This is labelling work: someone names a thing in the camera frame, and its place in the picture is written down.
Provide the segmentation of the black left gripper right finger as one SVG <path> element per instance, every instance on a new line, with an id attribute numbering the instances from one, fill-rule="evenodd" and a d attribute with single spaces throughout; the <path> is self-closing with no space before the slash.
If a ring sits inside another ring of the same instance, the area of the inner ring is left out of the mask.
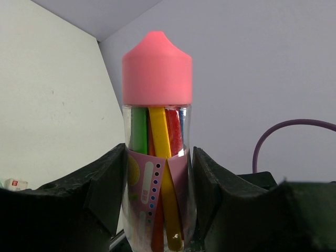
<path id="1" fill-rule="evenodd" d="M 199 234 L 206 251 L 335 251 L 335 184 L 266 190 L 193 150 Z"/>

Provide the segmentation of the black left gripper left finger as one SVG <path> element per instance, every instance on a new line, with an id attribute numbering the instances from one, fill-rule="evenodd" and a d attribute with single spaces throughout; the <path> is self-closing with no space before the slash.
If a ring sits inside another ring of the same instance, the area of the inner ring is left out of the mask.
<path id="1" fill-rule="evenodd" d="M 125 145 L 55 181 L 1 189 L 1 251 L 108 251 L 124 188 Z"/>

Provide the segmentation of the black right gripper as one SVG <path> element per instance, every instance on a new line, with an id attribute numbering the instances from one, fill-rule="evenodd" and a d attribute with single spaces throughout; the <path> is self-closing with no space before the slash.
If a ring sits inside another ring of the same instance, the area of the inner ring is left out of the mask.
<path id="1" fill-rule="evenodd" d="M 278 185 L 272 174 L 268 171 L 251 173 L 251 174 L 241 174 L 238 176 L 244 179 L 245 181 L 254 184 L 256 186 L 259 186 L 261 188 L 273 188 Z"/>

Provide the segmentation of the pink-capped crayon bottle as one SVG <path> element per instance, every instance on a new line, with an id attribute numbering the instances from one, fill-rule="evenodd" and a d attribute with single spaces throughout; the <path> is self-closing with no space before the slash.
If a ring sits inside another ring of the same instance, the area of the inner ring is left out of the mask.
<path id="1" fill-rule="evenodd" d="M 162 31 L 149 32 L 122 58 L 122 212 L 133 251 L 183 251 L 194 234 L 192 70 L 192 57 Z"/>

